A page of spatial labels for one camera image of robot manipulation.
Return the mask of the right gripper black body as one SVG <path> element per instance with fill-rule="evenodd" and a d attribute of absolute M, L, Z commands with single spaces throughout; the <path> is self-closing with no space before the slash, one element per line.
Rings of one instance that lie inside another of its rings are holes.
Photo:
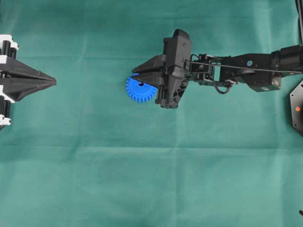
<path fill-rule="evenodd" d="M 164 66 L 164 83 L 158 88 L 155 103 L 162 108 L 176 109 L 187 86 L 186 71 L 191 55 L 191 41 L 189 34 L 176 29 L 171 38 L 164 39 L 166 61 Z"/>

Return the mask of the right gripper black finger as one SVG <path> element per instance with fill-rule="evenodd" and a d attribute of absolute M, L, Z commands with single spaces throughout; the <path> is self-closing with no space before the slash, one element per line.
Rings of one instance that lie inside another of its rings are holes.
<path fill-rule="evenodd" d="M 166 62 L 166 55 L 160 54 L 152 57 L 145 63 L 139 65 L 138 67 L 132 69 L 132 73 L 144 73 L 148 71 L 156 71 L 162 69 Z"/>
<path fill-rule="evenodd" d="M 153 87 L 159 87 L 165 84 L 165 78 L 162 71 L 150 71 L 139 73 L 137 79 Z"/>

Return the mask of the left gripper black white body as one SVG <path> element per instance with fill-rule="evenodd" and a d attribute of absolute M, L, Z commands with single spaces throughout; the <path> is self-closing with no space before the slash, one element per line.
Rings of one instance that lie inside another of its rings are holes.
<path fill-rule="evenodd" d="M 11 35 L 0 35 L 0 65 L 7 63 L 8 57 L 16 58 L 18 43 L 14 42 Z M 12 98 L 4 93 L 4 84 L 0 83 L 0 129 L 10 126 L 10 107 L 14 104 Z"/>

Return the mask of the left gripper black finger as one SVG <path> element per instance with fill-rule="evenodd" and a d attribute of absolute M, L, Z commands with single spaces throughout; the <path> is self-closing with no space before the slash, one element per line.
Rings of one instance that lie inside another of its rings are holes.
<path fill-rule="evenodd" d="M 55 82 L 55 78 L 35 70 L 13 58 L 3 58 L 0 61 L 0 70 L 6 74 L 20 76 L 21 78 L 40 79 Z"/>
<path fill-rule="evenodd" d="M 56 80 L 40 79 L 1 79 L 3 93 L 14 101 L 21 101 L 24 97 L 40 90 L 47 89 L 56 85 Z"/>

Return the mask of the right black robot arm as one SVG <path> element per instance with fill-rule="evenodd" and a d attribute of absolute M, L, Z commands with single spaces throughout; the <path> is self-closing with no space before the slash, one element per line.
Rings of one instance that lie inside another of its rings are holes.
<path fill-rule="evenodd" d="M 303 72 L 303 47 L 295 45 L 272 53 L 217 57 L 200 54 L 193 60 L 189 34 L 176 29 L 164 38 L 163 53 L 132 70 L 132 78 L 157 88 L 155 103 L 176 109 L 190 81 L 227 94 L 232 86 L 246 84 L 256 92 L 281 88 L 283 77 Z"/>

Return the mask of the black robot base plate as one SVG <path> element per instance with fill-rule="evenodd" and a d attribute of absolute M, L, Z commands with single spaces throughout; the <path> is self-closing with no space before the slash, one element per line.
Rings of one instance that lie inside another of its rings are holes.
<path fill-rule="evenodd" d="M 290 93 L 292 126 L 301 136 L 303 135 L 303 81 Z"/>

